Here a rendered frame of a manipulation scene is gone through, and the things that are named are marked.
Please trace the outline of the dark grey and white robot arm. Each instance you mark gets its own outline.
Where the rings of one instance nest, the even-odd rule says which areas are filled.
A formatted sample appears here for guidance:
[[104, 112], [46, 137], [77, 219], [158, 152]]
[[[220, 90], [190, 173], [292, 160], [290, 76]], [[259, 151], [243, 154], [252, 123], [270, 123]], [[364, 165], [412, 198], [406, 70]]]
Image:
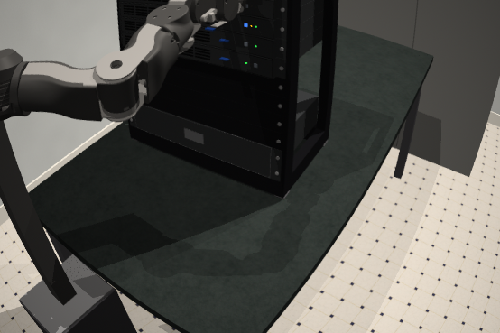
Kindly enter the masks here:
[[192, 36], [216, 13], [216, 0], [169, 0], [147, 15], [122, 51], [89, 69], [23, 61], [13, 49], [0, 50], [0, 121], [31, 112], [129, 120], [153, 100], [178, 56], [193, 45]]

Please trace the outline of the black server rack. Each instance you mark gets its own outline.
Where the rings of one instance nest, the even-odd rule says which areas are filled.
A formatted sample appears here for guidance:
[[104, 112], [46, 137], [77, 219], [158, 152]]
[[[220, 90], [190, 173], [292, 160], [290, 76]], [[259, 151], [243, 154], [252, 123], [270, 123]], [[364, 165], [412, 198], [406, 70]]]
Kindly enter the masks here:
[[[337, 32], [338, 0], [246, 0], [201, 25], [131, 138], [285, 199], [329, 139]], [[299, 58], [321, 41], [316, 96], [298, 90]]]

